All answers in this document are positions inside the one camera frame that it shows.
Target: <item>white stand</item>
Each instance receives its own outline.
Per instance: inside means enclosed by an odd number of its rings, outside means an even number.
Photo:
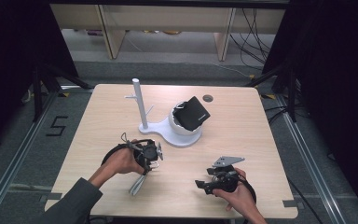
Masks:
[[[170,115],[159,123],[147,122],[146,115],[150,112],[151,108],[147,111],[146,114],[139,79],[133,78],[132,83],[135,89],[135,95],[125,97],[133,98],[138,103],[139,112],[141,114],[142,120],[142,123],[139,125],[139,131],[142,134],[159,134],[164,138],[165,141],[167,141],[167,143],[174,147],[189,147],[200,139],[202,134],[202,128],[200,126],[197,130],[193,132],[187,131],[187,134],[179,134],[176,130],[184,128],[177,125],[177,127],[175,127],[174,129],[172,127],[173,122],[169,121]]]

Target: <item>dark sleeve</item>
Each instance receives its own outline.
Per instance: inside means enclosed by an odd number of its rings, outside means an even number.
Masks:
[[[80,178],[62,199],[32,223],[83,224],[91,208],[102,196],[89,181]]]

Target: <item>gray floor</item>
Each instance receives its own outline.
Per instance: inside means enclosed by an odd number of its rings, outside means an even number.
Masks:
[[[129,31],[118,57],[112,61],[107,56],[102,37],[89,36],[85,31],[63,30],[62,33],[79,75],[90,84],[130,83],[132,77],[139,77],[144,84],[188,85],[191,82],[194,85],[242,86],[250,81],[250,75],[260,75],[259,70],[247,67],[244,63],[258,68],[262,66],[249,56],[241,57],[233,41],[229,43],[226,60],[219,62],[212,34],[166,35],[162,32],[146,34]],[[235,34],[234,37],[241,41],[239,35]],[[270,45],[274,38],[273,35],[260,37],[266,45]],[[257,50],[250,50],[261,57]],[[178,78],[177,74],[183,74],[182,78]],[[62,85],[71,84],[65,80],[60,82]],[[257,86],[260,94],[272,94],[272,83],[273,78]],[[90,92],[72,92],[54,100],[0,204],[0,223],[27,223],[43,212],[44,197],[48,195],[60,171],[90,95]],[[266,109],[278,105],[277,100],[268,97],[262,97],[261,101]],[[0,136],[0,179],[33,124],[33,109],[32,100],[19,108]],[[267,118],[278,111],[266,112]],[[67,116],[67,119],[58,121],[59,125],[66,128],[62,136],[48,137],[48,133],[57,132],[50,128],[57,116]],[[358,200],[337,164],[328,159],[328,148],[306,109],[299,107],[296,117],[298,128],[342,216],[347,223],[358,223]],[[323,223],[335,223],[327,212],[284,117],[278,117],[270,127],[288,178],[295,183]],[[294,188],[292,191],[298,205],[298,217],[293,220],[268,219],[268,223],[317,223],[315,215],[299,192]]]

